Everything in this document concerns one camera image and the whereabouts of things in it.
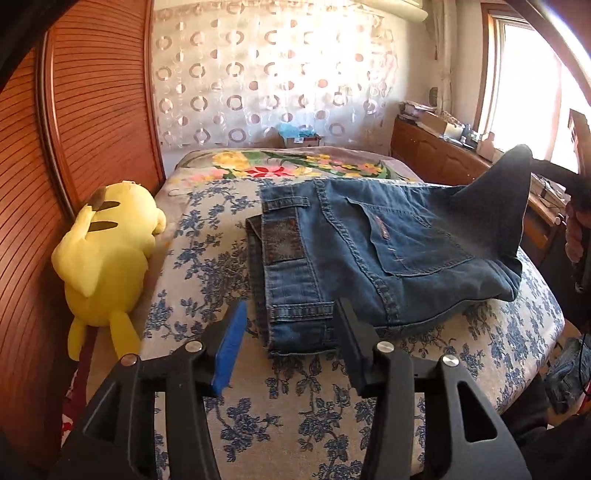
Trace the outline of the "person's right hand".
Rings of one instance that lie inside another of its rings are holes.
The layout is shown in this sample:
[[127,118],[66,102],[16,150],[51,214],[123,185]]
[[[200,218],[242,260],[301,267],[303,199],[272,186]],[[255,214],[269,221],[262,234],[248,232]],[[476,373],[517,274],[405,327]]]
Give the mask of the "person's right hand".
[[566,206],[565,252],[572,263],[578,263],[584,253],[583,229],[590,228],[590,213],[576,210],[571,202]]

